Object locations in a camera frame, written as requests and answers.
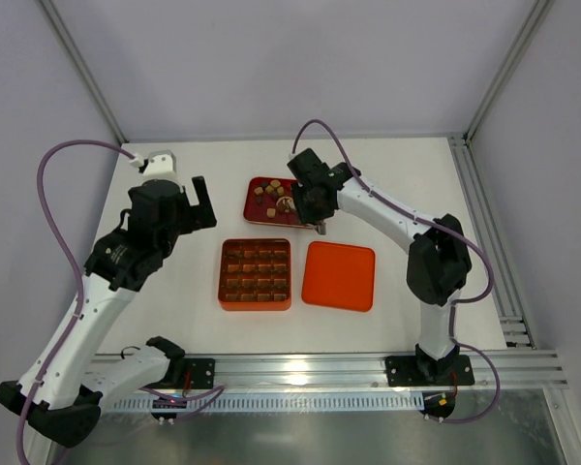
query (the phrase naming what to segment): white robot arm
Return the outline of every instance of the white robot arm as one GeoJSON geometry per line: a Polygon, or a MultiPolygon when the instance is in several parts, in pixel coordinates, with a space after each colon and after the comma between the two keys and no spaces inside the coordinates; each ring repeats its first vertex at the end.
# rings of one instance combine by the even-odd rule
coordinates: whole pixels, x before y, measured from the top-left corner
{"type": "MultiPolygon", "coordinates": [[[[144,182],[129,191],[132,208],[121,214],[114,231],[96,242],[84,265],[82,310],[47,367],[26,417],[41,434],[68,448],[88,436],[101,413],[118,399],[183,371],[185,352],[156,337],[107,372],[85,375],[116,318],[162,266],[178,236],[217,224],[204,179],[193,178],[199,204],[190,205],[171,152],[151,154],[140,172],[144,182]],[[127,229],[122,229],[127,213],[127,229]]],[[[74,318],[76,301],[30,369],[18,381],[0,385],[0,403],[17,415],[38,383],[40,367],[74,318]]]]}
{"type": "Polygon", "coordinates": [[[449,313],[451,302],[465,285],[471,260],[464,244],[415,220],[437,222],[462,234],[458,220],[451,215],[436,220],[418,213],[361,177],[370,189],[366,191],[346,163],[330,169],[312,149],[292,157],[288,166],[298,181],[292,186],[292,195],[301,223],[322,224],[340,209],[390,237],[409,256],[407,283],[420,300],[421,312],[421,334],[415,350],[418,369],[429,381],[442,378],[458,357],[458,347],[449,334],[449,313]],[[415,220],[388,208],[374,193],[409,211],[415,220]]]}

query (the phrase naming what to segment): black mounting bracket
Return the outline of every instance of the black mounting bracket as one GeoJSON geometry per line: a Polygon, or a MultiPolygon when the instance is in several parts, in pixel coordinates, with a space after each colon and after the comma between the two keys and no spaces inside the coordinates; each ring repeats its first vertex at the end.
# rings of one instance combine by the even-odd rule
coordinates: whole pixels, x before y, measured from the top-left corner
{"type": "Polygon", "coordinates": [[[148,385],[152,389],[213,389],[215,382],[215,358],[183,358],[181,374],[174,380],[162,380],[148,385]]]}
{"type": "Polygon", "coordinates": [[[388,356],[385,358],[385,376],[391,388],[418,388],[425,386],[450,386],[451,374],[456,375],[458,386],[475,384],[474,370],[468,356],[457,356],[447,372],[439,379],[430,381],[417,367],[416,356],[388,356]]]}
{"type": "MultiPolygon", "coordinates": [[[[215,381],[215,359],[214,358],[184,358],[183,365],[184,374],[181,376],[179,383],[174,385],[174,388],[183,389],[187,386],[191,389],[212,389],[215,381]]],[[[168,384],[150,385],[150,388],[172,388],[168,384]]],[[[154,409],[167,409],[168,413],[151,414],[154,419],[175,419],[176,413],[172,410],[183,409],[183,406],[172,407],[167,402],[154,400],[154,409]]]]}

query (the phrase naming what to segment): purple cable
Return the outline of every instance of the purple cable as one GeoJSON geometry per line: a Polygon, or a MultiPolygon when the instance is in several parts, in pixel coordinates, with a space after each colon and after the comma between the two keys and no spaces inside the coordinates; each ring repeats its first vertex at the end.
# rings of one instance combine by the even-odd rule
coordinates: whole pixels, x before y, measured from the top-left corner
{"type": "MultiPolygon", "coordinates": [[[[69,261],[69,265],[71,266],[71,270],[74,274],[74,278],[76,280],[77,304],[76,304],[76,310],[74,312],[74,315],[71,317],[71,320],[67,324],[67,327],[65,327],[65,330],[63,331],[63,333],[60,335],[60,337],[56,341],[56,344],[54,344],[54,346],[49,351],[49,354],[47,354],[47,358],[41,364],[41,368],[39,368],[39,372],[37,373],[37,376],[35,377],[35,382],[32,385],[32,387],[30,388],[30,391],[28,392],[26,400],[23,404],[23,408],[21,409],[21,414],[19,415],[19,421],[17,422],[17,431],[16,431],[16,436],[15,436],[15,447],[17,449],[17,457],[19,458],[19,462],[22,465],[30,465],[30,462],[28,462],[28,459],[26,458],[26,453],[25,453],[24,448],[23,448],[23,430],[24,430],[24,426],[26,424],[26,419],[28,417],[28,412],[30,411],[30,405],[32,404],[32,400],[34,399],[35,395],[37,394],[37,390],[39,390],[39,385],[43,382],[43,377],[46,374],[47,368],[49,367],[51,362],[54,360],[54,358],[56,357],[56,354],[58,353],[60,348],[63,346],[63,344],[67,340],[67,337],[69,337],[69,334],[71,334],[71,331],[73,330],[74,326],[76,325],[76,323],[78,321],[79,314],[81,313],[81,309],[82,309],[83,301],[84,301],[84,283],[81,279],[81,271],[79,269],[79,266],[77,265],[77,261],[76,261],[76,258],[74,257],[74,254],[69,249],[69,246],[67,245],[67,243],[65,242],[65,239],[63,238],[62,234],[58,230],[58,227],[56,226],[56,222],[54,221],[53,216],[51,215],[51,212],[49,211],[49,206],[47,206],[47,199],[46,199],[46,189],[45,189],[44,184],[43,184],[43,176],[44,176],[44,173],[46,171],[46,165],[47,165],[47,162],[49,161],[49,159],[51,157],[53,157],[57,152],[62,150],[63,148],[72,147],[74,145],[97,145],[99,147],[108,148],[110,150],[114,150],[118,153],[121,153],[129,159],[136,158],[133,154],[129,153],[127,150],[124,150],[123,148],[116,146],[116,145],[113,145],[111,143],[103,142],[100,140],[77,139],[77,140],[68,140],[66,142],[59,143],[55,147],[51,148],[48,151],[48,153],[46,153],[44,155],[43,159],[41,160],[41,163],[39,164],[39,169],[37,170],[37,192],[39,194],[39,201],[41,202],[41,208],[43,209],[43,213],[46,217],[47,224],[49,225],[51,232],[54,234],[54,237],[56,237],[56,240],[58,241],[58,244],[60,245],[60,248],[62,249],[63,253],[67,257],[67,260],[69,261]]],[[[55,463],[59,463],[60,461],[62,461],[65,453],[66,452],[61,452],[61,455],[58,457],[58,460],[55,463]]]]}
{"type": "MultiPolygon", "coordinates": [[[[145,390],[146,392],[150,392],[150,393],[155,394],[155,395],[161,395],[163,397],[171,397],[171,396],[166,396],[165,394],[162,394],[160,392],[157,392],[157,391],[155,391],[153,389],[143,388],[141,390],[145,390]]],[[[192,418],[197,417],[198,415],[200,415],[202,413],[202,411],[204,411],[204,409],[206,409],[209,405],[211,405],[213,402],[215,402],[220,395],[222,395],[222,393],[224,392],[224,386],[214,387],[210,391],[205,392],[204,394],[199,394],[198,396],[192,396],[192,397],[184,398],[183,400],[185,400],[185,401],[197,400],[197,399],[201,399],[204,396],[210,395],[213,392],[216,392],[216,394],[213,397],[211,397],[209,400],[207,400],[206,402],[204,402],[201,406],[199,406],[193,412],[190,412],[190,413],[184,415],[183,417],[177,418],[174,422],[175,423],[178,423],[179,421],[184,421],[186,419],[192,419],[192,418]]],[[[94,447],[99,447],[99,448],[109,448],[109,447],[112,447],[112,446],[116,446],[117,444],[122,443],[126,439],[129,439],[132,436],[138,434],[143,429],[147,429],[150,426],[155,426],[156,424],[157,423],[147,423],[147,424],[144,424],[144,425],[136,428],[135,430],[133,430],[131,433],[127,433],[125,436],[123,436],[122,438],[120,438],[117,441],[107,441],[107,442],[100,442],[100,443],[90,443],[90,445],[91,446],[94,446],[94,447]]]]}
{"type": "Polygon", "coordinates": [[[148,392],[149,394],[156,395],[160,399],[168,400],[168,401],[170,401],[172,403],[175,403],[175,404],[180,404],[182,402],[191,402],[193,400],[202,399],[204,397],[208,397],[213,392],[217,392],[220,389],[221,390],[224,390],[224,387],[222,387],[222,386],[215,386],[213,389],[208,390],[207,392],[203,392],[202,394],[191,395],[189,397],[174,397],[173,395],[164,394],[164,393],[159,392],[157,390],[153,390],[153,389],[151,389],[149,387],[141,387],[140,388],[140,390],[142,390],[144,392],[148,392]]]}
{"type": "MultiPolygon", "coordinates": [[[[463,344],[463,343],[458,342],[456,340],[456,338],[454,336],[454,321],[456,319],[456,305],[458,305],[459,303],[479,302],[483,298],[485,298],[486,296],[491,294],[491,291],[493,290],[493,286],[495,285],[495,273],[493,271],[493,267],[491,266],[491,264],[488,260],[488,257],[486,256],[484,251],[482,251],[482,249],[480,249],[477,245],[475,245],[473,242],[468,240],[462,234],[459,234],[458,232],[451,230],[450,228],[447,228],[445,226],[439,225],[433,221],[425,220],[423,218],[417,218],[417,217],[415,217],[415,215],[413,215],[412,213],[410,213],[409,211],[407,211],[403,207],[397,205],[396,203],[386,199],[385,197],[380,195],[378,192],[375,192],[375,191],[371,192],[370,186],[368,186],[368,184],[366,184],[364,182],[364,180],[357,173],[357,170],[352,166],[351,159],[349,158],[349,155],[347,155],[347,151],[345,150],[345,147],[340,142],[340,139],[338,139],[338,137],[336,136],[336,133],[333,132],[333,129],[331,129],[329,127],[329,125],[327,123],[325,123],[324,121],[322,121],[320,119],[311,119],[310,121],[305,123],[301,127],[299,132],[297,133],[296,138],[294,139],[294,143],[292,145],[292,153],[295,153],[295,151],[297,149],[297,145],[299,144],[299,140],[301,139],[301,136],[303,135],[305,130],[308,129],[308,127],[313,125],[313,124],[318,124],[319,126],[323,127],[325,129],[325,131],[331,136],[331,139],[334,141],[334,143],[338,147],[338,150],[340,151],[342,158],[345,160],[345,163],[349,167],[349,171],[351,172],[352,177],[355,179],[355,181],[357,181],[357,183],[361,186],[361,188],[364,191],[369,192],[375,199],[377,199],[378,201],[380,201],[384,205],[388,206],[392,210],[396,211],[397,213],[400,213],[404,217],[406,217],[410,220],[414,220],[416,223],[419,223],[420,225],[435,228],[436,230],[439,230],[443,233],[447,233],[447,234],[451,235],[452,237],[455,237],[456,239],[460,240],[465,245],[467,245],[469,248],[471,248],[482,260],[482,263],[484,264],[484,267],[486,269],[486,275],[488,278],[488,283],[486,285],[486,289],[482,293],[480,293],[474,297],[458,298],[458,299],[453,300],[451,302],[450,314],[449,314],[449,337],[458,346],[460,346],[464,349],[472,350],[472,351],[476,352],[479,356],[484,358],[484,360],[486,360],[486,362],[490,366],[491,370],[493,371],[493,375],[495,376],[495,396],[493,397],[493,400],[491,401],[489,406],[478,415],[475,415],[475,416],[469,417],[469,418],[462,418],[462,419],[444,419],[444,420],[442,420],[442,422],[460,424],[460,423],[468,423],[468,422],[475,421],[477,419],[481,419],[481,418],[485,417],[491,410],[493,410],[495,408],[495,406],[497,405],[497,402],[499,401],[500,393],[502,390],[502,384],[500,382],[500,377],[499,377],[499,374],[497,372],[497,368],[495,367],[493,362],[490,360],[490,358],[485,353],[483,353],[480,349],[477,349],[476,347],[470,346],[468,344],[463,344]]],[[[430,417],[430,418],[434,419],[436,421],[439,421],[439,419],[436,417],[430,417]]]]}

